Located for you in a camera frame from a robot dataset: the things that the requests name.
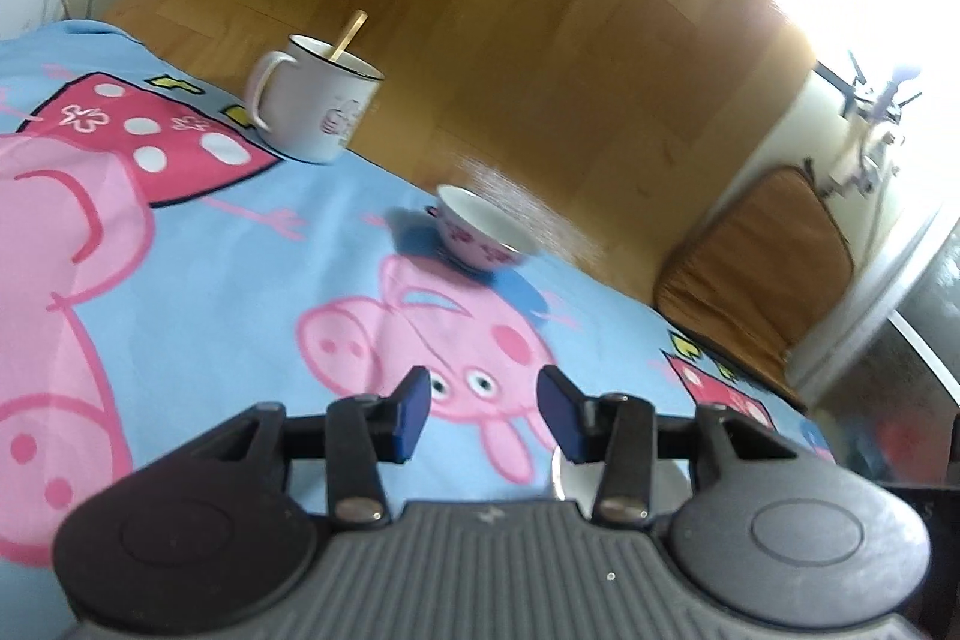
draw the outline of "pink cheek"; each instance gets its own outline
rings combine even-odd
[[[10,455],[21,466],[30,463],[37,456],[37,441],[30,434],[18,434],[10,443]]]
[[[522,338],[522,336],[517,333],[517,330],[510,328],[510,326],[499,325],[494,326],[490,332],[493,335],[493,341],[496,342],[497,347],[499,347],[507,357],[510,357],[510,359],[519,365],[529,365],[533,357],[533,351],[530,350],[530,345],[527,344],[527,340]]]
[[[54,477],[47,483],[43,498],[54,510],[64,510],[73,501],[73,487],[63,477]]]

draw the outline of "peppa pig print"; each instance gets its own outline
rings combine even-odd
[[[493,468],[531,482],[517,419],[554,446],[536,409],[536,373],[553,363],[544,340],[491,287],[436,258],[387,256],[379,280],[380,299],[334,299],[301,316],[299,349],[311,372],[340,395],[389,394],[411,366],[426,366],[431,414],[479,427]]]
[[[131,469],[97,352],[73,307],[136,269],[154,222],[110,152],[0,136],[0,557],[49,563],[76,504]]]
[[[75,306],[140,265],[152,206],[277,161],[192,107],[105,73],[68,83],[18,133],[0,135],[0,558],[48,565],[66,514],[131,470]]]

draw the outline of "white mug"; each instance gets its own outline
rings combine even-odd
[[[253,67],[244,96],[264,142],[311,164],[344,151],[383,81],[370,64],[347,52],[334,63],[330,52],[331,44],[292,35],[286,52],[268,52]]]

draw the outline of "black round knob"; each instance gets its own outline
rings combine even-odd
[[[210,632],[289,593],[318,546],[292,499],[219,462],[178,462],[69,515],[54,570],[80,617],[145,634]]]
[[[671,522],[674,560],[740,613],[792,629],[838,629],[899,608],[929,560],[903,501],[817,456],[731,461]]]

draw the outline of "white polka dot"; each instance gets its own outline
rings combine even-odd
[[[136,134],[138,137],[145,137],[150,134],[160,133],[160,124],[151,118],[131,118],[123,124],[128,134]]]
[[[167,156],[160,148],[136,148],[133,150],[133,160],[144,172],[163,172],[167,167]]]
[[[113,85],[109,82],[101,82],[97,85],[93,92],[96,95],[105,95],[107,98],[118,98],[121,97],[126,91],[119,85]]]
[[[757,420],[760,421],[760,423],[765,424],[765,423],[767,422],[767,417],[766,417],[766,415],[764,415],[764,414],[760,411],[760,408],[758,408],[757,405],[755,405],[755,404],[753,404],[753,403],[751,403],[751,402],[748,402],[748,403],[747,403],[747,410],[750,410],[750,415],[752,415],[754,418],[757,418]]]
[[[218,161],[228,166],[240,167],[250,160],[250,153],[243,145],[232,140],[226,134],[210,132],[200,137],[200,146]]]

